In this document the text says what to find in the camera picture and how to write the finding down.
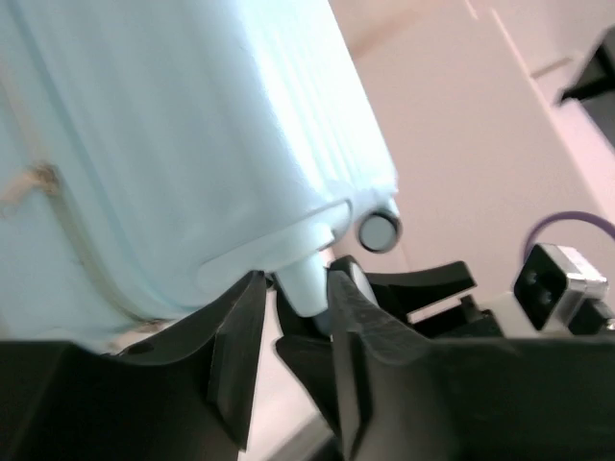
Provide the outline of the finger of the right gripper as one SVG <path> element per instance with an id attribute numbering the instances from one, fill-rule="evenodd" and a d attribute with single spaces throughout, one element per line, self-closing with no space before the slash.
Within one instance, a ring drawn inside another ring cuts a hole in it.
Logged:
<path id="1" fill-rule="evenodd" d="M 409 326 L 418 324 L 411 320 L 411 314 L 477 286 L 463 261 L 414 272 L 363 275 L 374 303 Z"/>

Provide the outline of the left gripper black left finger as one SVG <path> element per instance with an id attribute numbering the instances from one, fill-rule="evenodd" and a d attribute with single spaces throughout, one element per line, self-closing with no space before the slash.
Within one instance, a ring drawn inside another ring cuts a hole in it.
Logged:
<path id="1" fill-rule="evenodd" d="M 5 460 L 235 460 L 246 449 L 266 305 L 247 274 L 118 354 L 1 345 Z"/>

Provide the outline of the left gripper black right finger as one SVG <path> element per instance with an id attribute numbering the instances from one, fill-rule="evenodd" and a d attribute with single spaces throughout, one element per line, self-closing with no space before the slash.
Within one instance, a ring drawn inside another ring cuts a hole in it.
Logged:
<path id="1" fill-rule="evenodd" d="M 428 339 L 328 278 L 348 460 L 610 460 L 614 339 Z"/>

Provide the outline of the light blue hard-shell suitcase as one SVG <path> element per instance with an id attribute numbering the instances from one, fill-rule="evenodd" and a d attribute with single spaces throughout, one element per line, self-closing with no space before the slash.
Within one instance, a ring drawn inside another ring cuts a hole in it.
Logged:
<path id="1" fill-rule="evenodd" d="M 251 271 L 399 241 L 397 174 L 326 1 L 1 5 L 1 336 L 98 352 Z"/>

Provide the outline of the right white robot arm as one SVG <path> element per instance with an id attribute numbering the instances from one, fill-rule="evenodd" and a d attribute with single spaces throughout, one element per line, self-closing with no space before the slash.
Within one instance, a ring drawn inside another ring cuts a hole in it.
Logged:
<path id="1" fill-rule="evenodd" d="M 512 294 L 533 248 L 572 294 L 613 299 L 614 156 L 585 107 L 613 93 L 605 51 L 554 100 L 488 25 L 398 35 L 357 69 L 398 170 L 411 265 L 465 261 L 509 335 L 537 335 Z"/>

